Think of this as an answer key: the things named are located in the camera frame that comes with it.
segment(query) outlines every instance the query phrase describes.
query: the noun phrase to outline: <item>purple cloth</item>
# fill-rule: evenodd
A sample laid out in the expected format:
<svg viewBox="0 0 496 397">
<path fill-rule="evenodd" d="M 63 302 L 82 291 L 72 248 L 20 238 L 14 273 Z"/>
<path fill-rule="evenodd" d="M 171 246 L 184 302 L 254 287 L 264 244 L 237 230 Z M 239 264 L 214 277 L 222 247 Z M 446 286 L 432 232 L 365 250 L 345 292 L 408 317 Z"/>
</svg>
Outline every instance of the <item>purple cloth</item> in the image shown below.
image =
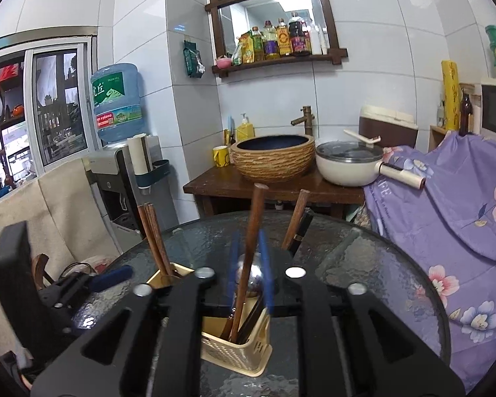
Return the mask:
<svg viewBox="0 0 496 397">
<path fill-rule="evenodd" d="M 450 365 L 469 391 L 496 360 L 496 142 L 449 133 L 426 155 L 385 152 L 427 180 L 423 191 L 383 176 L 366 186 L 373 227 L 428 273 L 450 318 Z"/>
</svg>

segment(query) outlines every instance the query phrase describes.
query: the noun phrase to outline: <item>faucet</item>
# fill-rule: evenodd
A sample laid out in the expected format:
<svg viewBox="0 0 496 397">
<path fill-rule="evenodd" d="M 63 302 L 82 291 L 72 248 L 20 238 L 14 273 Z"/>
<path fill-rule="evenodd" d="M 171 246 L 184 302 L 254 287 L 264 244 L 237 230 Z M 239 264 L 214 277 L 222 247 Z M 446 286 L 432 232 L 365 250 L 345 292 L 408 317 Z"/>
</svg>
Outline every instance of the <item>faucet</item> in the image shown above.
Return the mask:
<svg viewBox="0 0 496 397">
<path fill-rule="evenodd" d="M 312 109 L 310 106 L 303 106 L 302 108 L 303 116 L 301 118 L 297 118 L 290 121 L 291 125 L 298 125 L 301 123 L 305 123 L 305 134 L 312 136 L 312 120 L 314 119 L 314 115 L 312 114 Z"/>
</svg>

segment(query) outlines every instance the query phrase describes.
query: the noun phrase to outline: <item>soap dispenser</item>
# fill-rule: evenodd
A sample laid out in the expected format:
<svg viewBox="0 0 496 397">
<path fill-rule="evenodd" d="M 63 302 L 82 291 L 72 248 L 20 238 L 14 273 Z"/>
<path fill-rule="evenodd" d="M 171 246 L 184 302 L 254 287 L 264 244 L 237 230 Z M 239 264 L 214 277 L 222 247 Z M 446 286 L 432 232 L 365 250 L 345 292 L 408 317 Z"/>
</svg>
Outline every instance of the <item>soap dispenser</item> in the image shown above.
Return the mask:
<svg viewBox="0 0 496 397">
<path fill-rule="evenodd" d="M 237 127 L 237 141 L 242 142 L 243 140 L 251 139 L 255 137 L 255 132 L 253 129 L 253 124 L 248 122 L 248 118 L 246 117 L 246 113 L 242 113 L 243 115 L 243 123 Z"/>
</svg>

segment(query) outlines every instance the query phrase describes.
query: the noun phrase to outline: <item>beige plastic basket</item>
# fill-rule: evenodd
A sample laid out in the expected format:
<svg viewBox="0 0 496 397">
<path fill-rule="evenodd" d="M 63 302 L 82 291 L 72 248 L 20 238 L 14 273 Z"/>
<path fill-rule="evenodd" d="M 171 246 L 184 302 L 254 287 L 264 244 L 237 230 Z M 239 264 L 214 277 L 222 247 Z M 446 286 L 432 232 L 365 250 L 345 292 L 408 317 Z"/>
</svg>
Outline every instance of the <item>beige plastic basket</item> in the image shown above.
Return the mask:
<svg viewBox="0 0 496 397">
<path fill-rule="evenodd" d="M 171 265 L 181 276 L 193 271 L 176 263 L 171 263 Z M 158 271 L 147 283 L 153 288 L 163 288 L 170 284 L 170 278 L 162 276 Z M 257 297 L 246 299 L 241 316 L 241 325 L 256 301 Z M 272 354 L 272 346 L 269 344 L 270 315 L 268 315 L 267 309 L 261 313 L 245 344 L 234 344 L 218 337 L 221 335 L 225 323 L 226 318 L 204 317 L 202 319 L 201 358 L 246 376 L 261 375 Z"/>
</svg>

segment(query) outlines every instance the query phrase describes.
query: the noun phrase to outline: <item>pot lid handle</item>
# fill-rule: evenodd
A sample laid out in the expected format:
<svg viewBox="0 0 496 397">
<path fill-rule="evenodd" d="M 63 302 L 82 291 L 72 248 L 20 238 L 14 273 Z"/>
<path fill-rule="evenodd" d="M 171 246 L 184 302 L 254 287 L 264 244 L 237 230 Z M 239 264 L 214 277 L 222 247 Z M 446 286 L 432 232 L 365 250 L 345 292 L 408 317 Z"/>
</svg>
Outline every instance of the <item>pot lid handle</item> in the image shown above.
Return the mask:
<svg viewBox="0 0 496 397">
<path fill-rule="evenodd" d="M 378 143 L 381 138 L 380 136 L 374 138 L 374 139 L 368 139 L 367 137 L 364 137 L 364 136 L 361 136 L 360 134 L 356 134 L 354 131 L 351 131 L 349 129 L 345 129 L 344 130 L 344 133 L 351 136 L 351 137 L 354 137 L 355 139 L 358 139 L 360 140 L 361 142 L 364 142 L 368 145 L 372 145 L 372 144 L 375 144 L 375 143 Z"/>
</svg>

